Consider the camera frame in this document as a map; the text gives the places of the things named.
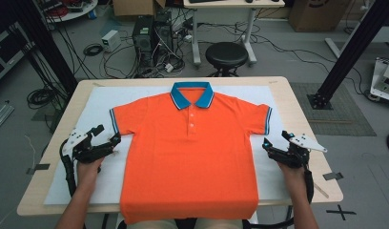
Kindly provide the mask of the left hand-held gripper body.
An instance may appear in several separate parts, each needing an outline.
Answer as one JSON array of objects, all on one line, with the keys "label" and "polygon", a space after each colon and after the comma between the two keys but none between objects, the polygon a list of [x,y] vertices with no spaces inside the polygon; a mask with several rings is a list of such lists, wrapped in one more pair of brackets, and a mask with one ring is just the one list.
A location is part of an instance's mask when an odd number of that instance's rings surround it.
[{"label": "left hand-held gripper body", "polygon": [[82,163],[92,163],[113,153],[110,140],[92,146],[92,138],[91,130],[84,133],[74,128],[62,146],[62,153]]}]

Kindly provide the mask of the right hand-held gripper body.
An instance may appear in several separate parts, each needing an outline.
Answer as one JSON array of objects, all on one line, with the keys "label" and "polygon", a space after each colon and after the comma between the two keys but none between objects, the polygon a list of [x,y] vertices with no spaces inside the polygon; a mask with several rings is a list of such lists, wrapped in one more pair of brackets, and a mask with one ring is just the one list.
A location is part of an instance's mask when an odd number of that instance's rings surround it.
[{"label": "right hand-held gripper body", "polygon": [[290,168],[306,167],[312,150],[326,153],[327,149],[306,134],[295,135],[289,141],[286,151],[272,147],[269,158]]}]

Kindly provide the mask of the orange polo shirt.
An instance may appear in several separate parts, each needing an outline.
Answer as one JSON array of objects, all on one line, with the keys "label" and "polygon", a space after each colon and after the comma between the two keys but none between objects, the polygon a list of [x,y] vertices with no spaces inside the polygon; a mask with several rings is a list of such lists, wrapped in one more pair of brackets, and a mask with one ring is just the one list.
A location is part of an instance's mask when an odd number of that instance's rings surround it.
[{"label": "orange polo shirt", "polygon": [[130,135],[120,197],[129,224],[159,219],[248,219],[258,192],[251,135],[269,132],[271,107],[177,82],[111,110]]}]

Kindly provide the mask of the person's right hand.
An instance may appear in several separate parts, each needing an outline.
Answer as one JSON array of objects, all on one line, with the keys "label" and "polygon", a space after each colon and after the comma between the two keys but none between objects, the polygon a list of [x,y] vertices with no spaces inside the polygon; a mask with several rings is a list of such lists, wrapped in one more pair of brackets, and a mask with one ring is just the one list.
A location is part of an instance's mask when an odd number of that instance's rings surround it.
[{"label": "person's right hand", "polygon": [[285,183],[289,190],[300,189],[305,185],[303,168],[290,168],[280,162],[277,165],[284,175]]}]

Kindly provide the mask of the person's left hand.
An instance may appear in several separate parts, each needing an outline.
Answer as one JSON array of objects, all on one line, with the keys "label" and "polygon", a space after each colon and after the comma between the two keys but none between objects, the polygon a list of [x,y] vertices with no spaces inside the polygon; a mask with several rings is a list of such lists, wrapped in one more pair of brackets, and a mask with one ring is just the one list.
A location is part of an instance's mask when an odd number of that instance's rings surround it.
[{"label": "person's left hand", "polygon": [[93,187],[97,175],[98,169],[103,162],[103,158],[100,158],[92,163],[77,163],[77,185],[79,187]]}]

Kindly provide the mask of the white foam mat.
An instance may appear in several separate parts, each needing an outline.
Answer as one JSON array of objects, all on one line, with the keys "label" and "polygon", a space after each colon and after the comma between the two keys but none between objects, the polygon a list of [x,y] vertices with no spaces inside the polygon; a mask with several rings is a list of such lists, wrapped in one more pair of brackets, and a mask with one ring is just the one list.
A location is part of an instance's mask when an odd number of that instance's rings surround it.
[{"label": "white foam mat", "polygon": [[[75,128],[86,133],[98,125],[104,126],[104,131],[96,136],[92,143],[102,144],[114,135],[110,109],[135,101],[141,97],[167,93],[171,86],[131,86],[131,87],[96,87],[92,90]],[[263,140],[269,139],[279,149],[286,149],[288,142],[281,136],[285,129],[282,115],[277,109],[277,100],[273,96],[271,86],[212,86],[218,93],[234,96],[254,104],[267,104],[273,108],[270,118],[270,133],[268,135],[251,135],[250,140],[256,168],[256,181],[259,201],[279,203],[289,197],[285,188],[284,178],[276,163],[269,159],[262,148]],[[107,156],[102,164],[102,171],[97,179],[97,189],[92,195],[92,204],[118,204],[126,158],[132,141],[130,135],[124,135],[115,147],[114,153]]]}]

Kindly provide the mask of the thin wooden stick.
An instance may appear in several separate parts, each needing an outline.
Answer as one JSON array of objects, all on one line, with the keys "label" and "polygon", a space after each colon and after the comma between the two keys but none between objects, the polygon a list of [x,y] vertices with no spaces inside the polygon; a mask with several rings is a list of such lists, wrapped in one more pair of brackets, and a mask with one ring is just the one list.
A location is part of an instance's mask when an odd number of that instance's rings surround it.
[{"label": "thin wooden stick", "polygon": [[314,183],[314,187],[315,187],[315,189],[317,189],[323,196],[325,196],[326,198],[329,198],[329,195],[328,195],[322,188],[320,188],[316,183]]}]

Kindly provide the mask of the grey floor mat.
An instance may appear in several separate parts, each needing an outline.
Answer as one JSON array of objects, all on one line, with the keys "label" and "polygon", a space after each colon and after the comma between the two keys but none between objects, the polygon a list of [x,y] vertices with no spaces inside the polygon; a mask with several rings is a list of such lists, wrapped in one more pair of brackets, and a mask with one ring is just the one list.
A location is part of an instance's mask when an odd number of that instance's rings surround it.
[{"label": "grey floor mat", "polygon": [[312,100],[319,83],[291,83],[297,101],[316,135],[376,136],[375,131],[348,90],[340,85],[324,109],[314,109]]}]

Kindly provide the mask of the white power supply box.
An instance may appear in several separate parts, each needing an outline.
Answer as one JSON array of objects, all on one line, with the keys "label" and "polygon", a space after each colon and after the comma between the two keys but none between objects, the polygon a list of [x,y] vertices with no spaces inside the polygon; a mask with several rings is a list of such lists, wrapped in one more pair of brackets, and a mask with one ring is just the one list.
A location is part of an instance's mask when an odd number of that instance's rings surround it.
[{"label": "white power supply box", "polygon": [[113,52],[121,45],[121,38],[116,30],[109,31],[101,40],[106,52]]}]

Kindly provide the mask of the person's beige shorts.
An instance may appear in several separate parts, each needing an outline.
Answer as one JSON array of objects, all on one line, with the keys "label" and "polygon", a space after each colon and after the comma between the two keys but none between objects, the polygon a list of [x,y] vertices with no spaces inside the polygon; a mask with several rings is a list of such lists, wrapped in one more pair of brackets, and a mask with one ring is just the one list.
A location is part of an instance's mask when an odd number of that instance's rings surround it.
[{"label": "person's beige shorts", "polygon": [[[178,229],[174,219],[146,220],[128,224],[127,229]],[[241,219],[197,219],[194,229],[243,229]]]}]

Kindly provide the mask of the black metal stand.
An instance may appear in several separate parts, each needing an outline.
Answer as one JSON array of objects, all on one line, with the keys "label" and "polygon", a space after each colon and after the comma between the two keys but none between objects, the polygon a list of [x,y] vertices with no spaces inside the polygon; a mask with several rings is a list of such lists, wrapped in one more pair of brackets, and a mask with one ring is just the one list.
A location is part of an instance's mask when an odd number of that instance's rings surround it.
[{"label": "black metal stand", "polygon": [[363,16],[322,85],[309,98],[315,110],[327,109],[335,91],[389,19],[389,0],[376,0]]},{"label": "black metal stand", "polygon": [[9,4],[57,76],[66,95],[71,97],[76,89],[77,81],[48,31],[45,25],[46,20],[41,16],[33,0],[9,0]]}]

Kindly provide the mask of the black computer tower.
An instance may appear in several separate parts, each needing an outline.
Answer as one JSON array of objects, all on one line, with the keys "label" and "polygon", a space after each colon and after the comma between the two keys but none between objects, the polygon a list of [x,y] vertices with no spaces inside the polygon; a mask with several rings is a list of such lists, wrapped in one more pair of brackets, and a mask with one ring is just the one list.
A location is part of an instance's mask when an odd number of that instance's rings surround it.
[{"label": "black computer tower", "polygon": [[156,15],[154,31],[158,40],[157,59],[160,59],[174,50],[172,14],[169,11],[162,11]]},{"label": "black computer tower", "polygon": [[135,21],[133,27],[133,44],[139,65],[152,67],[154,51],[154,17],[141,15]]}]

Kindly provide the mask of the black round stool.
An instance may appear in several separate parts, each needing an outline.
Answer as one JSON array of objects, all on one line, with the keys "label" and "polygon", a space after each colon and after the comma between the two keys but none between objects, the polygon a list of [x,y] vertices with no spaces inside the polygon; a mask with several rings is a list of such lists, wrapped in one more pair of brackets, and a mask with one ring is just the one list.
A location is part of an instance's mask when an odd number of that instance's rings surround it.
[{"label": "black round stool", "polygon": [[215,72],[211,76],[237,76],[236,70],[248,60],[248,52],[234,42],[218,42],[211,45],[205,53],[207,61]]}]

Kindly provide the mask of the white device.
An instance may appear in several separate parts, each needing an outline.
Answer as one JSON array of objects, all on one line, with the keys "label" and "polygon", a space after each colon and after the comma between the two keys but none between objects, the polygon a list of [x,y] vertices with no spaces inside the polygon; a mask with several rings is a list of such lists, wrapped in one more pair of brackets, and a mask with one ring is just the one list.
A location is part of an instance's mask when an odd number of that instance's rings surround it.
[{"label": "white device", "polygon": [[377,57],[370,94],[389,100],[389,59]]}]

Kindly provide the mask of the grey metal rack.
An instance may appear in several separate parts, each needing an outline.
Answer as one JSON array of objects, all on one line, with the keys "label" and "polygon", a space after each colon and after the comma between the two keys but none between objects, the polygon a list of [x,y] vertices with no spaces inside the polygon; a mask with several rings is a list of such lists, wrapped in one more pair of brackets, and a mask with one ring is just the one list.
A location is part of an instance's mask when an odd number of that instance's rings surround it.
[{"label": "grey metal rack", "polygon": [[17,23],[0,32],[0,80],[32,47],[33,43]]}]

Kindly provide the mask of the round white table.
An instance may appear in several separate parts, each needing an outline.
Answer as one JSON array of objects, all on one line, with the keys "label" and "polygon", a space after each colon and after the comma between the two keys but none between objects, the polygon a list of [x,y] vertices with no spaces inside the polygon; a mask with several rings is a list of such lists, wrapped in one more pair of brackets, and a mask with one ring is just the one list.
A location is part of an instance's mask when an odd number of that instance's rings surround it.
[{"label": "round white table", "polygon": [[98,0],[34,0],[51,23],[69,21],[94,12]]}]

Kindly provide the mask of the large closed cardboard box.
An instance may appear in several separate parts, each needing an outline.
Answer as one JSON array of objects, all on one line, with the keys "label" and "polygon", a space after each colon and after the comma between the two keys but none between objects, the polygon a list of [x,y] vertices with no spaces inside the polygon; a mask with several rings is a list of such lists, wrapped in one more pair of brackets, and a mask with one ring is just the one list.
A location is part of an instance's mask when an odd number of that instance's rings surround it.
[{"label": "large closed cardboard box", "polygon": [[351,0],[295,0],[289,23],[295,31],[333,31]]}]

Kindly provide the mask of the white desk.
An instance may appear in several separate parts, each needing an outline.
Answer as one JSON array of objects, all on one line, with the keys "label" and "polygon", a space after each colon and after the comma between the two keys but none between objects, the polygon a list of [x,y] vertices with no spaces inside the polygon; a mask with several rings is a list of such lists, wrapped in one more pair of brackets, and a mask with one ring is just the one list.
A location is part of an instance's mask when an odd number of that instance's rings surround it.
[{"label": "white desk", "polygon": [[285,6],[283,0],[183,0],[183,5],[186,9],[193,11],[193,36],[192,36],[192,51],[194,64],[199,66],[201,64],[201,57],[197,39],[197,24],[199,16],[198,10],[206,9],[208,13],[213,10],[216,12],[222,12],[224,9],[229,10],[248,10],[247,29],[245,34],[240,37],[242,45],[245,47],[248,53],[248,60],[250,64],[256,63],[256,56],[252,45],[251,32],[256,17],[256,10],[262,8],[274,8],[279,9]]}]

